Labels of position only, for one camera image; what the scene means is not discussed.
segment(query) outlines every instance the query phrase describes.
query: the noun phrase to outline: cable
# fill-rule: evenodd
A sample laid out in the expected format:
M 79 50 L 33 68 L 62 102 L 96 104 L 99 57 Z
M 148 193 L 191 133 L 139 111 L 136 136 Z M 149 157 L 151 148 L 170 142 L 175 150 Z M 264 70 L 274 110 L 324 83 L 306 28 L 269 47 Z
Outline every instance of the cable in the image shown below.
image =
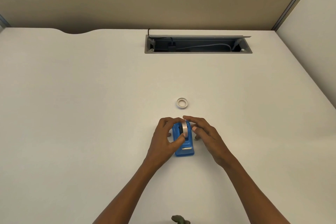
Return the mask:
M 189 46 L 189 47 L 183 47 L 183 48 L 177 48 L 176 50 L 183 50 L 183 49 L 189 49 L 189 48 L 198 48 L 198 47 L 207 47 L 207 46 L 216 46 L 216 45 L 225 45 L 230 48 L 230 52 L 232 52 L 232 48 L 228 44 L 206 44 L 206 45 L 196 45 L 196 46 Z
M 148 29 L 148 38 L 150 38 L 150 39 L 152 39 L 152 40 L 155 40 L 155 39 L 170 38 L 170 39 L 171 39 L 171 42 L 173 42 L 173 38 L 172 38 L 172 37 L 169 37 L 169 36 L 165 36 L 165 37 L 151 37 L 151 36 L 149 36 L 149 30 L 150 30 L 150 28 Z

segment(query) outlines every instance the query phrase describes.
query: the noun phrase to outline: hand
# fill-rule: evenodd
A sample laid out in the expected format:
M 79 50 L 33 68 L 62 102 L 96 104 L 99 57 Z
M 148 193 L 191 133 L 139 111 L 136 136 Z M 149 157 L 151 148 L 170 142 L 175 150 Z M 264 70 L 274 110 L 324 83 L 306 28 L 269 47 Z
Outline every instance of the hand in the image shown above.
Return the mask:
M 147 156 L 144 163 L 149 164 L 155 170 L 162 165 L 174 154 L 175 151 L 184 143 L 185 137 L 181 134 L 177 140 L 170 143 L 167 136 L 170 136 L 169 130 L 175 123 L 183 122 L 181 118 L 162 118 L 154 131 Z
M 192 116 L 183 116 L 183 118 L 195 123 L 191 125 L 192 130 L 196 134 L 195 138 L 201 138 L 203 140 L 216 163 L 222 167 L 226 165 L 232 154 L 217 130 L 210 126 L 204 118 L 196 118 Z

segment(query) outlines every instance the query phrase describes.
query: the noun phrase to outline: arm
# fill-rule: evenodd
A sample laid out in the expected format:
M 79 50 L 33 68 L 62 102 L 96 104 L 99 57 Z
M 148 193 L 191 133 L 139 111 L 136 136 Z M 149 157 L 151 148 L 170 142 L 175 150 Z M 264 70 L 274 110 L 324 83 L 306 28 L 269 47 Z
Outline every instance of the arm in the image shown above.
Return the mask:
M 290 224 L 254 183 L 214 127 L 203 118 L 183 118 L 195 123 L 192 130 L 196 138 L 203 140 L 216 163 L 226 171 L 251 224 Z
M 167 138 L 173 125 L 181 121 L 183 121 L 181 118 L 162 118 L 159 121 L 142 165 L 128 184 L 98 216 L 94 224 L 127 224 L 129 222 L 150 179 L 184 143 L 183 134 L 172 143 Z

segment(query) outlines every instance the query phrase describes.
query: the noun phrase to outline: tape roll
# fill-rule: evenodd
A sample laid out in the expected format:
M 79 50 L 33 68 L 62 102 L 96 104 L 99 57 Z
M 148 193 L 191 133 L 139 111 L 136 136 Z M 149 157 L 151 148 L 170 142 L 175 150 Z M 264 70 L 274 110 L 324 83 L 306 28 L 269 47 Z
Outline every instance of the tape roll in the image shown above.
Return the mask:
M 176 105 L 179 109 L 186 109 L 187 106 L 188 106 L 188 101 L 187 99 L 185 98 L 179 98 L 177 101 L 176 101 Z
M 185 137 L 188 137 L 188 126 L 187 126 L 187 122 L 183 121 L 182 123 L 182 129 L 183 129 L 183 134 L 185 134 Z

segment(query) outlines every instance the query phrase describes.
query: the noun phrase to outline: left hand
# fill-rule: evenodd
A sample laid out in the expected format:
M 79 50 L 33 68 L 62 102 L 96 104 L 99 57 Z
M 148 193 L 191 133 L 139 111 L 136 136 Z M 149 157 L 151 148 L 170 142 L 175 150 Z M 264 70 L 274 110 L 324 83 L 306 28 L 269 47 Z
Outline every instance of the left hand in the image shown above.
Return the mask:
M 175 151 L 184 143 L 185 137 L 181 134 L 178 139 L 172 143 L 168 141 L 169 130 L 175 123 L 183 122 L 181 118 L 162 118 L 154 131 L 152 141 L 150 143 L 147 156 L 144 163 L 158 170 Z

